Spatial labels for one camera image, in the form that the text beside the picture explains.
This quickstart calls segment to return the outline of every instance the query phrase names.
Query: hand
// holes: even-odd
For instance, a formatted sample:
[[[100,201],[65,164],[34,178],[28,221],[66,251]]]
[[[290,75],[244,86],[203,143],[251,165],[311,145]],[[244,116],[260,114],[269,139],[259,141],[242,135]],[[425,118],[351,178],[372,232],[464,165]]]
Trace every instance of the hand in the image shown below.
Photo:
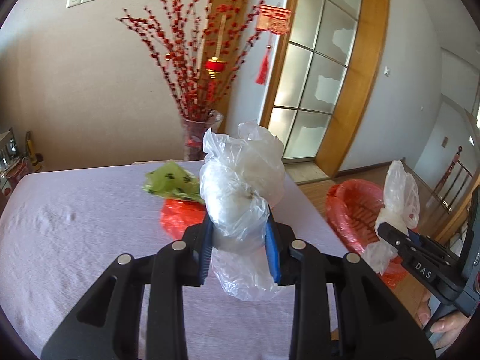
[[[428,307],[428,301],[430,300],[431,293],[426,291],[423,294],[423,298],[418,307],[417,314],[415,315],[415,321],[420,327],[424,327],[431,317],[431,310]],[[435,349],[443,348],[447,345],[452,344],[460,335],[462,329],[467,323],[469,323],[470,318],[467,318],[460,311],[455,311],[450,315],[447,315],[444,318],[439,319],[435,322],[430,330],[432,333],[445,333],[433,346]]]

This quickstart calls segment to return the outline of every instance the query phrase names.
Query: plastic bag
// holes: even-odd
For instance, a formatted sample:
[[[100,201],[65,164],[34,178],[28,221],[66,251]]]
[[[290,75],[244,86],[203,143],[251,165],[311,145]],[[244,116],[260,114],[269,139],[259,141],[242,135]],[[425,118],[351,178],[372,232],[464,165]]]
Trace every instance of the plastic bag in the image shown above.
[[[143,190],[165,199],[192,200],[204,203],[200,197],[200,182],[188,170],[175,161],[168,161],[160,168],[149,172]]]
[[[375,222],[375,232],[381,223],[387,222],[404,234],[408,228],[417,227],[420,213],[417,183],[410,173],[406,173],[401,161],[393,161],[388,168],[383,188],[385,208]],[[369,244],[362,258],[376,272],[383,275],[390,261],[397,257],[397,250],[383,239]]]
[[[269,205],[284,193],[283,144],[256,122],[239,125],[238,135],[208,130],[203,137],[200,195],[215,225],[212,266],[225,292],[241,300],[258,299],[255,293],[271,299],[279,288],[257,254],[265,254]]]
[[[166,199],[160,212],[160,225],[173,239],[182,239],[188,226],[203,222],[205,205]]]

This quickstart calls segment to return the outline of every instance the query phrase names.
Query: metal screw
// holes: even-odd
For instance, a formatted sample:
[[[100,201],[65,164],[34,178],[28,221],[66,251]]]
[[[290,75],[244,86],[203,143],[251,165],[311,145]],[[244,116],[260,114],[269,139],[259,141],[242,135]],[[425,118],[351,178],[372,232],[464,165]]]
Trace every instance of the metal screw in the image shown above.
[[[172,249],[175,251],[182,251],[187,247],[187,244],[184,241],[175,241],[172,243]]]
[[[302,241],[301,239],[296,239],[295,241],[292,242],[292,248],[296,249],[298,251],[305,249],[307,244]]]
[[[119,263],[121,266],[128,264],[130,261],[131,261],[131,256],[129,254],[121,254],[117,258],[117,263]]]
[[[360,256],[358,254],[355,254],[355,253],[349,253],[349,254],[346,255],[346,260],[349,263],[357,264],[357,263],[360,262]]]

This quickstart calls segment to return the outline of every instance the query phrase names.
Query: blue gripper pad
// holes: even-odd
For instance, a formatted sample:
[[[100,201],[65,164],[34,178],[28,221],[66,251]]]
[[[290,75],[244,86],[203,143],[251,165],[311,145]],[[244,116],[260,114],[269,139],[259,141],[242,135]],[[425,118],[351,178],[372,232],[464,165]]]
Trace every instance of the blue gripper pad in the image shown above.
[[[199,275],[200,275],[200,283],[203,285],[205,282],[206,277],[208,276],[208,268],[210,267],[210,257],[212,255],[213,249],[213,223],[206,214],[207,218],[203,221],[203,226],[205,226],[205,237],[203,238],[202,248],[200,249],[199,253]]]
[[[271,219],[267,221],[265,231],[265,252],[267,254],[268,268],[275,283],[280,282],[282,273],[280,271],[280,253],[278,251],[277,242],[273,234],[272,226],[275,222]]]
[[[420,236],[417,233],[415,233],[414,231],[411,231],[410,229],[408,229],[408,231],[409,231],[409,237],[412,240],[412,242],[415,245],[417,245],[418,247],[421,247],[422,242],[420,241]]]

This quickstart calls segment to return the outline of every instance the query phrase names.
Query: red tassel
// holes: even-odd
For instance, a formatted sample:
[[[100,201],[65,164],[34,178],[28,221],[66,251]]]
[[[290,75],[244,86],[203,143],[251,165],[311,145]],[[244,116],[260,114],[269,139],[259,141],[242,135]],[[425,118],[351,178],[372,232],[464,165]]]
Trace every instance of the red tassel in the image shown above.
[[[262,64],[260,66],[260,72],[258,73],[257,80],[255,81],[257,84],[265,85],[267,82],[267,75],[268,75],[268,56],[270,55],[270,50],[272,50],[272,46],[267,46],[267,52],[265,57],[263,57]]]
[[[214,99],[215,85],[216,85],[215,79],[210,79],[210,82],[208,83],[208,93],[207,93],[207,98],[208,98],[208,101],[210,102],[213,102],[215,100]]]

